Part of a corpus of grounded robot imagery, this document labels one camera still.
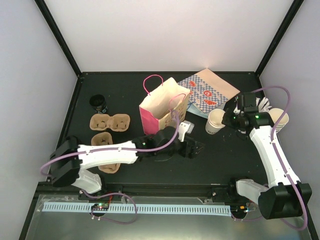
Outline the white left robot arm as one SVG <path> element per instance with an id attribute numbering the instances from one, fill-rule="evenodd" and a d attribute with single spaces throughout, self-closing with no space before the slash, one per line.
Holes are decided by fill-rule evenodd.
<path id="1" fill-rule="evenodd" d="M 56 188 L 74 186 L 103 199 L 108 192 L 97 173 L 91 168 L 102 165 L 130 165 L 143 159 L 180 155 L 194 159 L 204 148 L 204 143 L 186 135 L 184 129 L 169 126 L 156 134 L 137 137 L 119 144 L 84 145 L 74 136 L 69 137 L 50 155 L 50 178 Z"/>

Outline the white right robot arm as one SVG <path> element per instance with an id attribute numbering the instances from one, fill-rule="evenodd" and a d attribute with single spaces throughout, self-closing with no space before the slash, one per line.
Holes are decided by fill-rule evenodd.
<path id="1" fill-rule="evenodd" d="M 293 172 L 273 130 L 274 122 L 267 112 L 260 112 L 253 92 L 236 96 L 234 113 L 227 109 L 222 124 L 245 132 L 256 147 L 267 175 L 267 186 L 248 178 L 235 178 L 228 187 L 228 198 L 234 202 L 243 197 L 256 203 L 266 220 L 307 217 L 306 204 L 312 189 L 301 183 Z"/>

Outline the cream pink Cakes paper bag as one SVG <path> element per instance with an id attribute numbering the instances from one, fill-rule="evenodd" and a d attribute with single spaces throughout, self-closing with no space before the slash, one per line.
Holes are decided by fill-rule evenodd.
<path id="1" fill-rule="evenodd" d="M 146 81 L 152 77 L 159 77 L 161 84 L 152 91 L 146 88 Z M 150 75 L 143 81 L 143 88 L 147 96 L 139 105 L 143 132 L 146 135 L 156 134 L 165 127 L 175 127 L 174 117 L 182 122 L 185 119 L 191 90 L 179 85 L 170 77 L 164 80 L 160 75 Z"/>

